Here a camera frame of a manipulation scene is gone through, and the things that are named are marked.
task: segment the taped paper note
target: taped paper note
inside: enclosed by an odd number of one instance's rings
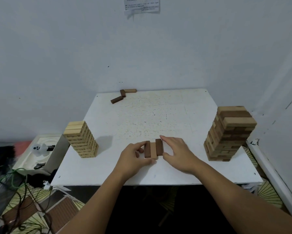
[[[159,11],[159,0],[125,0],[125,15]]]

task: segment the jenga tower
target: jenga tower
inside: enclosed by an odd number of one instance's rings
[[[255,126],[256,121],[245,107],[218,107],[203,144],[209,161],[230,161]]]
[[[64,136],[80,157],[96,157],[98,144],[85,121],[69,122]]]

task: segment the tabletop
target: tabletop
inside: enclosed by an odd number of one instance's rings
[[[229,162],[208,161],[203,142],[217,105],[206,89],[141,91],[126,94],[126,98],[115,104],[110,102],[119,96],[119,92],[95,96],[84,120],[99,145],[98,155],[81,158],[70,146],[52,186],[101,185],[129,143],[154,142],[159,135],[183,138],[198,158],[234,183],[262,182],[242,147]],[[165,142],[164,151],[173,154]],[[201,182],[174,169],[162,156],[156,164],[142,168],[126,182],[126,185],[190,184]]]

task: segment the person's left hand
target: person's left hand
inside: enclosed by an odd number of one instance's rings
[[[125,181],[137,174],[142,167],[156,163],[156,160],[151,158],[139,158],[138,152],[144,152],[141,147],[145,143],[146,141],[136,144],[131,143],[120,154],[119,160],[114,167],[114,172],[121,175]]]

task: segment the white baseboard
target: white baseboard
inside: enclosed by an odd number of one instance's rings
[[[279,174],[276,172],[272,164],[269,162],[265,154],[260,150],[258,145],[253,145],[247,142],[247,145],[254,157],[256,158],[258,164],[261,166],[266,176],[268,177],[270,183],[274,186],[276,192],[284,202],[285,206],[292,215],[292,193],[281,179]]]

